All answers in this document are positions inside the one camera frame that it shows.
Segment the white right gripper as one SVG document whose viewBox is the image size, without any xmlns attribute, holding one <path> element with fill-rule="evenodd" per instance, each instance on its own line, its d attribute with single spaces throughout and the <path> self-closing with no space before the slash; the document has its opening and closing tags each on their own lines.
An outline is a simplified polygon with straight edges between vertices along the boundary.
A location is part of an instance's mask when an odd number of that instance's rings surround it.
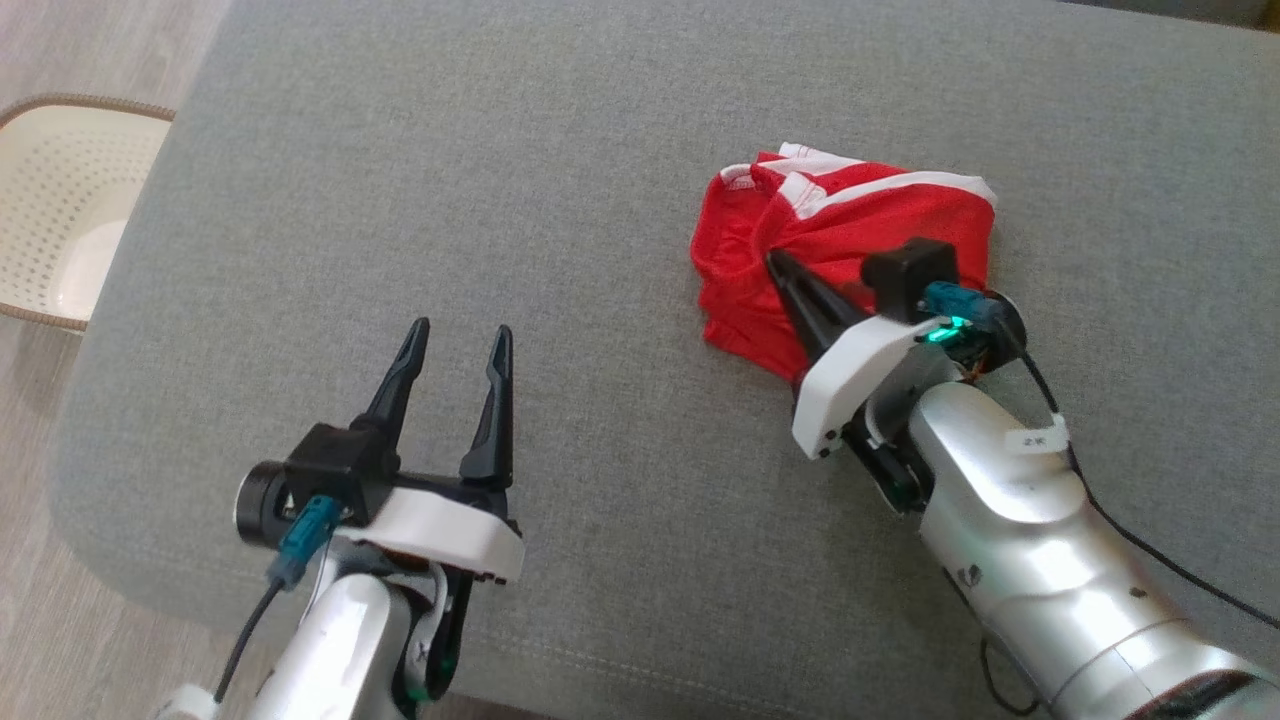
<svg viewBox="0 0 1280 720">
<path fill-rule="evenodd" d="M 915 398 L 957 377 L 945 352 L 945 343 L 957 336 L 955 320 L 906 325 L 872 316 L 782 249 L 765 255 L 765 269 L 803 351 L 800 369 L 790 379 L 799 387 L 805 377 L 792 437 L 810 460 L 835 447 L 831 434 L 837 436 L 865 402 L 870 402 L 865 410 L 870 447 L 891 443 Z"/>
</svg>

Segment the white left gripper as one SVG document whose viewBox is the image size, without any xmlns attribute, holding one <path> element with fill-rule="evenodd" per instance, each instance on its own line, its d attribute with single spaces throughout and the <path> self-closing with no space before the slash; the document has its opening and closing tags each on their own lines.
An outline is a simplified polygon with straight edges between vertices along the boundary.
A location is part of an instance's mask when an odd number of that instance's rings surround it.
<svg viewBox="0 0 1280 720">
<path fill-rule="evenodd" d="M 399 468 L 398 443 L 429 336 L 430 320 L 415 319 L 367 409 L 349 424 L 362 441 L 358 471 Z M 499 584 L 521 578 L 525 543 L 507 495 L 515 475 L 513 350 L 511 328 L 499 325 L 485 365 L 489 391 L 460 462 L 463 484 L 435 477 L 371 483 L 367 507 L 338 529 L 338 568 L 421 574 L 435 564 Z"/>
</svg>

